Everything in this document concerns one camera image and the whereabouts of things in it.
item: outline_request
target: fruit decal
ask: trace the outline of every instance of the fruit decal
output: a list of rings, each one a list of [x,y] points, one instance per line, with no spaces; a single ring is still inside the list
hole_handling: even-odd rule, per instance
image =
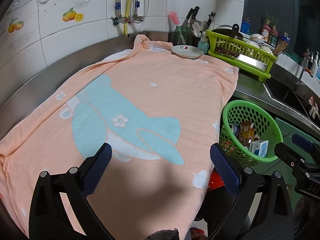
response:
[[[23,21],[19,21],[17,23],[15,23],[15,21],[18,20],[18,18],[11,18],[10,22],[9,22],[9,27],[8,27],[8,33],[13,33],[14,30],[21,30],[24,23]]]
[[[77,13],[76,11],[74,11],[73,7],[62,15],[62,20],[64,20],[65,22],[72,20],[75,20],[76,22],[81,22],[83,18],[84,14]]]

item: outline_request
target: pink blanket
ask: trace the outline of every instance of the pink blanket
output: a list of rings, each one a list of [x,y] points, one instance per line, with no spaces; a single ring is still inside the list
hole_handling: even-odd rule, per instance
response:
[[[174,228],[184,239],[238,69],[210,56],[180,58],[171,47],[138,35],[133,50],[80,70],[0,141],[0,197],[27,236],[39,173],[65,173],[108,142],[112,160],[88,196],[104,226],[117,240]]]

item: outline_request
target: green plastic basket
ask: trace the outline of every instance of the green plastic basket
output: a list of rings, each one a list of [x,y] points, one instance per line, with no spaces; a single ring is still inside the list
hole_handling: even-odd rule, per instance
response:
[[[232,37],[215,33],[212,31],[205,31],[209,37],[210,41],[210,50],[208,54],[223,61],[230,63],[233,66],[243,69],[251,74],[254,74],[259,77],[260,82],[265,82],[267,78],[270,78],[270,70],[273,63],[277,60],[277,57],[263,51],[262,49],[256,48],[255,46],[245,43]],[[268,67],[265,71],[256,68],[250,64],[244,63],[233,56],[226,56],[224,54],[215,53],[216,47],[222,47],[224,49],[229,49],[240,54],[246,55],[248,57],[254,58],[258,61],[263,62]]]
[[[228,156],[235,157],[241,166],[254,167],[259,163],[270,163],[278,157],[274,148],[277,143],[283,142],[281,131],[275,120],[261,107],[243,100],[228,103],[223,109],[223,127],[220,131],[220,145]],[[259,157],[248,151],[233,135],[229,122],[240,125],[241,122],[254,123],[255,133],[261,140],[268,140],[268,151],[265,158]]]

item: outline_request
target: dish rack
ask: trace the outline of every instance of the dish rack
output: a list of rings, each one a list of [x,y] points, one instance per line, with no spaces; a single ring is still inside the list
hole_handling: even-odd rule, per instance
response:
[[[223,61],[226,61],[233,66],[236,66],[240,69],[243,69],[244,71],[247,71],[253,75],[258,76],[260,82],[265,82],[267,78],[271,77],[269,72],[271,70],[273,63],[277,60],[277,57],[271,54],[268,54],[267,52],[263,51],[262,49],[258,49],[253,45],[245,43],[244,41],[233,39],[232,37],[225,36],[219,33],[214,33],[208,30],[206,31],[206,33],[209,37],[209,42],[211,47],[208,52],[209,55],[222,59]],[[238,52],[245,56],[256,59],[266,64],[268,67],[265,70],[261,70],[259,68],[256,68],[253,65],[244,63],[233,56],[227,56],[225,54],[216,53],[215,52],[216,47],[222,47],[224,49],[229,49],[234,52]]]

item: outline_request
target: kitchen knife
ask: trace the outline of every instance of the kitchen knife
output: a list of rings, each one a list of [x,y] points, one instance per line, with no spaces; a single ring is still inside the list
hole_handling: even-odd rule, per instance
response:
[[[210,24],[213,22],[215,15],[215,12],[211,12],[211,14],[209,14],[209,20],[204,24],[204,27],[202,29],[204,32],[210,27]]]
[[[242,54],[240,54],[238,52],[235,52],[235,51],[232,51],[232,50],[229,50],[229,49],[216,47],[215,52],[216,53],[225,54],[225,55],[228,55],[228,56],[233,56],[237,60],[242,61],[244,63],[247,63],[249,65],[252,65],[252,66],[254,66],[254,67],[258,68],[258,69],[261,69],[262,71],[266,71],[266,69],[268,67],[268,65],[262,63],[261,61],[258,61],[258,60],[254,59],[254,58],[242,55]]]
[[[193,13],[192,13],[192,16],[190,19],[190,24],[189,24],[190,28],[192,28],[192,25],[196,22],[196,16],[198,14],[199,9],[200,9],[200,7],[196,6],[195,9],[193,10]]]
[[[184,20],[182,26],[188,26],[188,21],[189,21],[191,15],[193,14],[193,11],[194,11],[194,9],[191,8],[190,11],[188,12],[188,15],[187,15],[186,19]]]

